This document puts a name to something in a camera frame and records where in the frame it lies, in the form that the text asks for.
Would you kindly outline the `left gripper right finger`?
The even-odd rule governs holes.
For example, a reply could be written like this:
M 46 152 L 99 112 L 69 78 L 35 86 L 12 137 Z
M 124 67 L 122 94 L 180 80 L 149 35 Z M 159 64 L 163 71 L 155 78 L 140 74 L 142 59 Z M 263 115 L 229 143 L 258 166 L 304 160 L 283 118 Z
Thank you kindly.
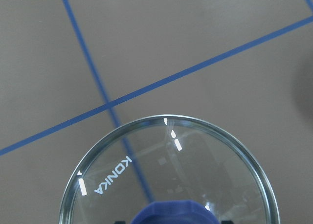
M 231 220 L 221 221 L 221 224 L 232 224 Z

